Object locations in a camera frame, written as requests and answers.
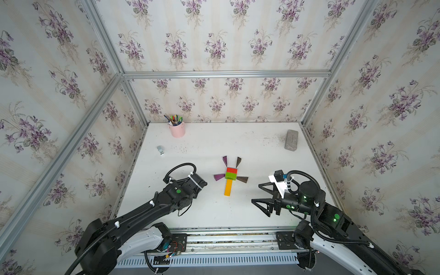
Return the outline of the yellow rectangular block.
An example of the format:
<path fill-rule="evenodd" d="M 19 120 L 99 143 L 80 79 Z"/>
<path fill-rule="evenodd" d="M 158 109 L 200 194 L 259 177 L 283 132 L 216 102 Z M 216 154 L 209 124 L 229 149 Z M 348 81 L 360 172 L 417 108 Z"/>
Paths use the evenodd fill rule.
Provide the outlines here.
<path fill-rule="evenodd" d="M 224 196 L 230 197 L 232 184 L 233 184 L 233 181 L 231 179 L 226 180 Z"/>

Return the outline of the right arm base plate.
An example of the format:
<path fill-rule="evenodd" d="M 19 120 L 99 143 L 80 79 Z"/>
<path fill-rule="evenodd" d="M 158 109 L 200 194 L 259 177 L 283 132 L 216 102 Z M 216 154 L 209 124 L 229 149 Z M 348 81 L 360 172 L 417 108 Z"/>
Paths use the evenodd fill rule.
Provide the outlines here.
<path fill-rule="evenodd" d="M 295 231 L 278 231 L 276 241 L 280 250 L 309 249 L 309 241 Z"/>

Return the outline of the brown triangle block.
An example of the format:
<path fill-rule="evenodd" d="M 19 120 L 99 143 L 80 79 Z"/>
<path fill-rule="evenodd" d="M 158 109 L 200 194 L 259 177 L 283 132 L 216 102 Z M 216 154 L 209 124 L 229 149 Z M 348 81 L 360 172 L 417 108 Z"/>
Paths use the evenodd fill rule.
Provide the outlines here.
<path fill-rule="evenodd" d="M 248 177 L 247 176 L 238 176 L 237 180 L 243 183 L 247 183 L 248 182 Z"/>
<path fill-rule="evenodd" d="M 236 168 L 239 166 L 239 164 L 241 163 L 242 159 L 240 157 L 237 158 L 236 161 Z"/>

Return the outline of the red rectangular block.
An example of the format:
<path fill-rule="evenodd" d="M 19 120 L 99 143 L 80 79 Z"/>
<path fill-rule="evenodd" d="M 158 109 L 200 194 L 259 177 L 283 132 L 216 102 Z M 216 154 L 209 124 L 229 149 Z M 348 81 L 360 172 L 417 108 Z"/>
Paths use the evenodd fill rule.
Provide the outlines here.
<path fill-rule="evenodd" d="M 231 168 L 231 167 L 228 167 L 226 170 L 227 173 L 232 173 L 232 174 L 237 174 L 237 171 L 238 170 L 236 168 Z"/>

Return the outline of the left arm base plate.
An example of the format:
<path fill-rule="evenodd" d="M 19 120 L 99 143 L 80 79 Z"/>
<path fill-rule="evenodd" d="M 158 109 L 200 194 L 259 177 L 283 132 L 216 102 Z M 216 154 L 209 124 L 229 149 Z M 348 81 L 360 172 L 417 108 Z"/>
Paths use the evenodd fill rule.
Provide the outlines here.
<path fill-rule="evenodd" d="M 187 237 L 188 235 L 184 233 L 173 234 L 171 237 L 166 237 L 152 252 L 181 254 L 186 251 Z"/>

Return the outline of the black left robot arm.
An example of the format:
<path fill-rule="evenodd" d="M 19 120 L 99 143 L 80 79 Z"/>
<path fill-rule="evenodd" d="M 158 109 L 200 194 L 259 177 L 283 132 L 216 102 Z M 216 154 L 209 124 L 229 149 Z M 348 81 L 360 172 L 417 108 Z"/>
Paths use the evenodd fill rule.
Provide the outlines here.
<path fill-rule="evenodd" d="M 207 182 L 193 163 L 182 163 L 164 177 L 166 186 L 152 199 L 131 212 L 103 222 L 92 221 L 75 247 L 76 259 L 65 272 L 71 275 L 81 266 L 81 275 L 108 275 L 122 259 L 123 245 L 147 225 L 192 204 Z"/>

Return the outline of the green rectangular block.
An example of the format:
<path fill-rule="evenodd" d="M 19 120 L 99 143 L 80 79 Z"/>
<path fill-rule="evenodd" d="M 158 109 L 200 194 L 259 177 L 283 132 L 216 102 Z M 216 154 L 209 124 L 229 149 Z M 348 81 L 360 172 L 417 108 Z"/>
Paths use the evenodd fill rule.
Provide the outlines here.
<path fill-rule="evenodd" d="M 236 181 L 237 180 L 237 174 L 236 173 L 231 173 L 231 172 L 226 172 L 225 173 L 225 178 L 227 180 Z"/>

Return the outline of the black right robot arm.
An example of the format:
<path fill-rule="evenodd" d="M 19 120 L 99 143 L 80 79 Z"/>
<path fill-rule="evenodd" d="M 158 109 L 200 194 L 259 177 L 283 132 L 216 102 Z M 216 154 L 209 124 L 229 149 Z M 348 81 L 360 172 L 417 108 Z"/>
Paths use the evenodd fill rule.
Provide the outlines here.
<path fill-rule="evenodd" d="M 291 245 L 310 252 L 322 252 L 357 275 L 421 275 L 419 269 L 404 266 L 369 239 L 339 208 L 325 200 L 326 193 L 309 174 L 281 170 L 270 175 L 259 188 L 271 198 L 252 199 L 266 216 L 283 209 L 300 219 L 290 233 Z"/>

